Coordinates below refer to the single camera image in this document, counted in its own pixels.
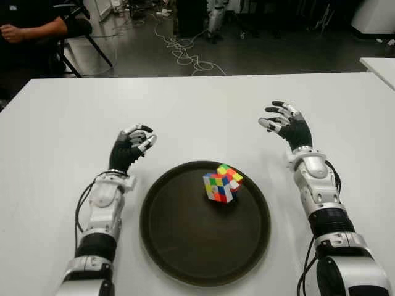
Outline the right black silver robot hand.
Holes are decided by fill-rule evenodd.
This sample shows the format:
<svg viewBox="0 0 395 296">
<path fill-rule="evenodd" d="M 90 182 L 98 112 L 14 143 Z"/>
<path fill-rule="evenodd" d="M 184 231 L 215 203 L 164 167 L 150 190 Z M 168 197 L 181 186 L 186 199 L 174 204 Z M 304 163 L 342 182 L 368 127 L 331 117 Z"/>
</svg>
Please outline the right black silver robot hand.
<svg viewBox="0 0 395 296">
<path fill-rule="evenodd" d="M 272 101 L 271 107 L 266 107 L 268 113 L 277 117 L 260 118 L 258 123 L 267 132 L 274 132 L 288 142 L 292 151 L 300 147 L 313 147 L 310 128 L 302 113 L 291 104 L 282 101 Z"/>
</svg>

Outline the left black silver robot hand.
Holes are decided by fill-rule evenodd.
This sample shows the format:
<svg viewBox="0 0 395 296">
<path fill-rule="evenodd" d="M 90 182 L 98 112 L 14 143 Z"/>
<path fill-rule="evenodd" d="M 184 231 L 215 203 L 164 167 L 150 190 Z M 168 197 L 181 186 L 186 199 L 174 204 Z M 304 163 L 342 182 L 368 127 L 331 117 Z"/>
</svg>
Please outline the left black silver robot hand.
<svg viewBox="0 0 395 296">
<path fill-rule="evenodd" d="M 108 169 L 126 175 L 131 164 L 155 144 L 157 136 L 152 132 L 152 128 L 142 124 L 121 130 L 112 147 Z"/>
</svg>

